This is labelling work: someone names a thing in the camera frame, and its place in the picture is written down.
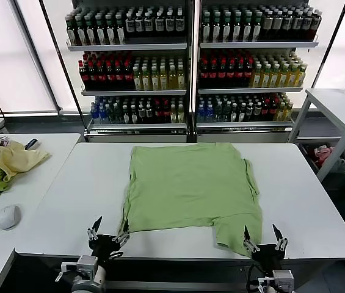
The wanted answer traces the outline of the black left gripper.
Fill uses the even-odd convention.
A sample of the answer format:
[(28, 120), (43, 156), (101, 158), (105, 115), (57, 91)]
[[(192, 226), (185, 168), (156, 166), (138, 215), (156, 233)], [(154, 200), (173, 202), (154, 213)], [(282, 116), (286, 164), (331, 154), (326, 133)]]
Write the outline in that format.
[(91, 255), (97, 257), (98, 262), (108, 262), (108, 260), (123, 256), (120, 243), (126, 243), (129, 239), (129, 223), (126, 220), (122, 231), (117, 236), (113, 236), (97, 234), (101, 221), (102, 216), (93, 223), (91, 228), (87, 229), (88, 243), (92, 251)]

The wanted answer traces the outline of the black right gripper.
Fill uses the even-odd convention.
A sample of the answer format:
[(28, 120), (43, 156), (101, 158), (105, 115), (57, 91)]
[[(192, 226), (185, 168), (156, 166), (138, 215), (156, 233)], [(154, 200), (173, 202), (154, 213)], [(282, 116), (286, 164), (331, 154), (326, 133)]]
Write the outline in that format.
[(251, 253), (254, 261), (258, 262), (262, 270), (281, 270), (280, 262), (284, 260), (285, 250), (288, 239), (283, 237), (281, 231), (272, 225), (277, 244), (261, 244), (257, 246), (250, 237), (247, 226), (244, 226), (243, 245), (247, 251), (256, 251)]

